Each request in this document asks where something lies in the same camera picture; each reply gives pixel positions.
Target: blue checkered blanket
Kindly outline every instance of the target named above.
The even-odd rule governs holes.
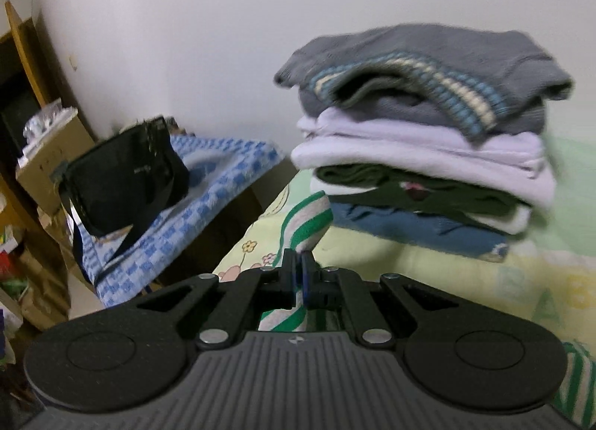
[[[172,136],[190,172],[186,198],[164,210],[145,235],[109,263],[117,265],[97,287],[106,306],[132,299],[157,277],[236,196],[282,159],[272,144],[239,139]],[[83,269],[91,281],[108,267],[125,234],[96,239],[79,225]]]

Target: stack of folded clothes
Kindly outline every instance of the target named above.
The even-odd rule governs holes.
[[[299,85],[306,141],[337,226],[490,261],[552,204],[545,99],[571,78],[528,36],[407,24],[324,36],[275,76]]]

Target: black bag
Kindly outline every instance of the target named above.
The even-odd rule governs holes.
[[[170,143],[163,117],[127,129],[98,144],[66,167],[60,198],[95,237],[131,226],[113,259],[129,249],[162,210],[188,192],[188,170]],[[82,268],[82,242],[74,230],[73,255]],[[93,281],[102,281],[110,269]]]

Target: green striped cloth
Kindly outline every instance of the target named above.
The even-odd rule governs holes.
[[[281,225],[279,236],[279,250],[271,264],[277,267],[281,264],[284,250],[294,249],[300,253],[312,250],[323,238],[333,221],[333,213],[329,198],[324,192],[317,192],[298,203],[285,217]],[[327,325],[321,317],[326,314],[306,311],[302,304],[302,292],[296,294],[296,307],[290,310],[276,309],[266,311],[261,316],[259,331],[307,331],[312,325]]]
[[[582,428],[596,425],[596,361],[579,342],[563,343],[567,374],[553,405]]]

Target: circular pad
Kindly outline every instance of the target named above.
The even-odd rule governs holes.
[[[106,371],[128,362],[135,354],[135,342],[116,332],[90,333],[70,343],[66,354],[81,369]]]
[[[166,313],[114,308],[57,325],[25,356],[41,399],[68,410],[123,410],[164,392],[182,374],[187,346]]]
[[[407,341],[404,361],[428,392],[481,411],[521,411],[546,402],[567,370],[552,333],[472,306],[429,312]]]
[[[499,331],[474,331],[455,343],[457,356],[479,369],[506,369],[519,363],[524,355],[523,344]]]

